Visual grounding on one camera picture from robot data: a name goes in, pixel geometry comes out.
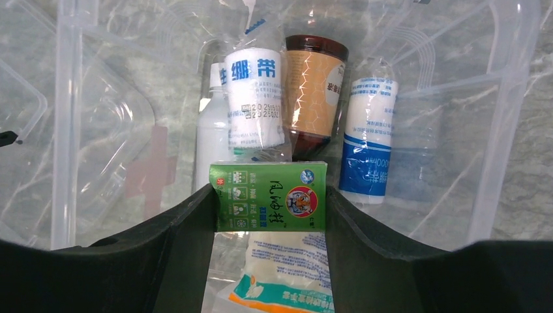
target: green box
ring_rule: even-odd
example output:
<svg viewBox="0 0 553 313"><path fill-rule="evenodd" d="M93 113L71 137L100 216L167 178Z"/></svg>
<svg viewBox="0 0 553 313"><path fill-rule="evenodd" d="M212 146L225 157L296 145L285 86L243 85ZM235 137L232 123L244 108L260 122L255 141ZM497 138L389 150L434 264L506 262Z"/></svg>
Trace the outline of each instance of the green box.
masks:
<svg viewBox="0 0 553 313"><path fill-rule="evenodd" d="M212 164L217 231L324 231L324 162Z"/></svg>

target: brown glass bottle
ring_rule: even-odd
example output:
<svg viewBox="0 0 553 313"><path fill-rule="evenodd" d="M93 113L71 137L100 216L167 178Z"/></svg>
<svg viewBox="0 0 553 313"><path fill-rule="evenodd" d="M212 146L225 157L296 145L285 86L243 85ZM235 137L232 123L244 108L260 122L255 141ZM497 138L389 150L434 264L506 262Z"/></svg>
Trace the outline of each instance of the brown glass bottle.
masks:
<svg viewBox="0 0 553 313"><path fill-rule="evenodd" d="M331 140L349 51L334 40L286 38L288 118L294 160L312 160Z"/></svg>

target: tiger logo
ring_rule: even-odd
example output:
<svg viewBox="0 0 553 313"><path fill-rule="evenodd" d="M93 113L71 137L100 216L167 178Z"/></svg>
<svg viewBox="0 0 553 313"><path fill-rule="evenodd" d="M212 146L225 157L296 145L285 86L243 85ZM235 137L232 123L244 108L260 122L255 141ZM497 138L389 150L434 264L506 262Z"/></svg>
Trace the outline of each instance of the tiger logo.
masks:
<svg viewBox="0 0 553 313"><path fill-rule="evenodd" d="M292 189L286 196L288 211L297 217L307 217L317 209L318 199L315 192L306 186Z"/></svg>

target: plastic storage container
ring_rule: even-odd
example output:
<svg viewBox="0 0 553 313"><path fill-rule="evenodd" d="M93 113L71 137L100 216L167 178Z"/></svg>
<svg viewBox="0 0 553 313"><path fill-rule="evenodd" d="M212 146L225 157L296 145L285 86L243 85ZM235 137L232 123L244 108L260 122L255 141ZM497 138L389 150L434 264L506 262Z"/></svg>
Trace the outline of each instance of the plastic storage container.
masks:
<svg viewBox="0 0 553 313"><path fill-rule="evenodd" d="M0 238L44 249L50 248L52 181L64 172L53 164L54 134L70 129L54 127L55 28L32 1L0 1L0 133L17 136L0 147ZM83 121L71 150L78 171L63 187L78 203L73 234L85 237L97 232L123 193L121 164L149 141L155 121L148 101L94 54L85 47L80 56L87 89L79 90L81 106L73 112Z"/></svg>
<svg viewBox="0 0 553 313"><path fill-rule="evenodd" d="M263 5L246 2L253 10ZM282 3L285 35L343 43L350 51L346 71L382 57L399 82L386 200L359 208L440 248L488 238L539 30L539 1ZM249 7L60 0L55 30L28 2L2 4L0 79L10 88L1 93L1 130L23 137L21 145L0 147L9 165L3 177L10 177L0 195L3 239L42 248L85 245L187 198L198 69L223 29L243 31ZM340 103L347 101L343 93ZM340 138L322 155L334 184Z"/></svg>
<svg viewBox="0 0 553 313"><path fill-rule="evenodd" d="M389 191L384 204L359 208L440 248L488 238L537 40L539 1L283 3L285 35L343 43L349 69L382 57L399 82ZM76 151L89 121L75 112L86 105L80 91L96 87L86 80L95 62L106 63L144 95L161 130L145 135L153 151L144 149L135 161L156 170L121 163L133 169L133 179L125 181L127 193L113 211L149 216L190 195L202 81L197 69L222 29L244 29L249 9L218 1L60 0L54 216L72 216L82 206L75 200L76 173L86 164L79 166ZM84 47L91 48L88 62ZM112 87L112 102L133 103L128 88ZM344 93L341 103L347 100ZM338 177L340 137L323 152L330 182ZM55 220L67 229L56 236L63 246L72 221Z"/></svg>

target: black plastic holder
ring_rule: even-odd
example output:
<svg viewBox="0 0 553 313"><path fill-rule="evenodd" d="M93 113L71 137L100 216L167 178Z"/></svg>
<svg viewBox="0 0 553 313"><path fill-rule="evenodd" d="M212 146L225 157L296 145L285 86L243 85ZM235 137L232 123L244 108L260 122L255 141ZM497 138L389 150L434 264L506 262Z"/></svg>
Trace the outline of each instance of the black plastic holder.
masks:
<svg viewBox="0 0 553 313"><path fill-rule="evenodd" d="M217 208L206 186L90 247L0 241L0 312L200 312ZM333 188L326 239L337 313L553 312L551 242L446 252L388 228Z"/></svg>

